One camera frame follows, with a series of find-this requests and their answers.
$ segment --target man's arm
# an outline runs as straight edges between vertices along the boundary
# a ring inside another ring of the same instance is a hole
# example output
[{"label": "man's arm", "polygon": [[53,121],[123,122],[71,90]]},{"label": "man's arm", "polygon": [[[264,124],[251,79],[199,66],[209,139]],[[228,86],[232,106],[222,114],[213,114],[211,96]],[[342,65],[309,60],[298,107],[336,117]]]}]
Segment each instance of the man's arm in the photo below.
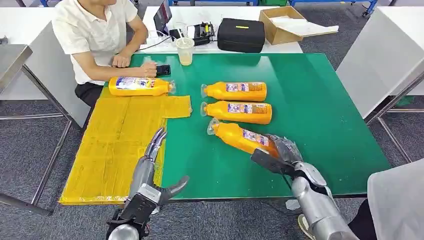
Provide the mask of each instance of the man's arm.
[{"label": "man's arm", "polygon": [[112,66],[118,68],[126,68],[130,65],[131,55],[139,49],[141,44],[146,42],[149,34],[146,25],[138,15],[136,15],[133,20],[129,21],[128,25],[134,31],[134,36],[132,36],[128,45],[113,58]]},{"label": "man's arm", "polygon": [[90,79],[108,82],[117,76],[122,77],[155,77],[156,63],[146,62],[140,67],[113,68],[110,66],[99,66],[91,52],[80,52],[72,54],[73,58],[81,66],[82,70]]}]

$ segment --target robotic thumb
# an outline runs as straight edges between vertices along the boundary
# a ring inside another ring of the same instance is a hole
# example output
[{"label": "robotic thumb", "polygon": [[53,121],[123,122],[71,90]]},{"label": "robotic thumb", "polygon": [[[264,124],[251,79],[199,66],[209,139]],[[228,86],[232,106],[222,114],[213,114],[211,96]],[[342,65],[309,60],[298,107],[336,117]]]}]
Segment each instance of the robotic thumb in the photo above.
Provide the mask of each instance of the robotic thumb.
[{"label": "robotic thumb", "polygon": [[179,194],[187,186],[189,179],[189,176],[183,176],[176,184],[166,188],[155,185],[154,188],[161,193],[158,205],[166,204],[168,200]]}]

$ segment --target black pants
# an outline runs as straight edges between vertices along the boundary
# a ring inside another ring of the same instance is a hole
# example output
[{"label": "black pants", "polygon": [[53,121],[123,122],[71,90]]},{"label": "black pants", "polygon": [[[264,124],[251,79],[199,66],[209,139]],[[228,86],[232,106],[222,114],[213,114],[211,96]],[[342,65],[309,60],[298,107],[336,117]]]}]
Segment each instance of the black pants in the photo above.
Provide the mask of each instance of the black pants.
[{"label": "black pants", "polygon": [[103,86],[86,82],[84,84],[78,84],[75,88],[76,96],[81,99],[85,104],[90,107],[96,105],[97,99],[99,99],[102,93]]},{"label": "black pants", "polygon": [[355,218],[349,223],[349,228],[360,240],[377,240],[368,199],[360,205]]}]

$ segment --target shoe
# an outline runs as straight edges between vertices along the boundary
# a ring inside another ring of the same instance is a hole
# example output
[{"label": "shoe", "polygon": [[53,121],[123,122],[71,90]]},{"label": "shoe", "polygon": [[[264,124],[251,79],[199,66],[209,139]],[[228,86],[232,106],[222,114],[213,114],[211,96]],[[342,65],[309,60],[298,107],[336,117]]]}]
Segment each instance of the shoe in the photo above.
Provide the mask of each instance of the shoe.
[{"label": "shoe", "polygon": [[302,230],[302,232],[311,240],[315,240],[315,237],[312,235],[311,232],[308,231],[309,229],[309,223],[306,220],[306,217],[304,214],[300,214],[297,217],[297,224],[299,224],[299,228],[300,230]]}]

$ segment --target bottle label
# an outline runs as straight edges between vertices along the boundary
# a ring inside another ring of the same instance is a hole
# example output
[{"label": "bottle label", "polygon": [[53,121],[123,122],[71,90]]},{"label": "bottle label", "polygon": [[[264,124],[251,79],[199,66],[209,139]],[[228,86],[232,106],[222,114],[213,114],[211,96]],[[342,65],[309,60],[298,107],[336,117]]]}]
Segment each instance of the bottle label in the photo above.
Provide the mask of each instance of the bottle label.
[{"label": "bottle label", "polygon": [[251,131],[248,131],[246,129],[242,129],[242,132],[243,132],[243,138],[250,140],[250,141],[253,141],[253,142],[258,142],[258,143],[268,147],[268,145],[269,145],[268,137],[263,136],[261,134],[251,132]]},{"label": "bottle label", "polygon": [[227,92],[262,91],[262,83],[261,82],[232,82],[232,83],[227,83],[225,88]]},{"label": "bottle label", "polygon": [[154,78],[120,76],[116,81],[117,89],[151,89],[154,86]]},{"label": "bottle label", "polygon": [[228,103],[229,113],[266,114],[268,112],[265,104]]}]

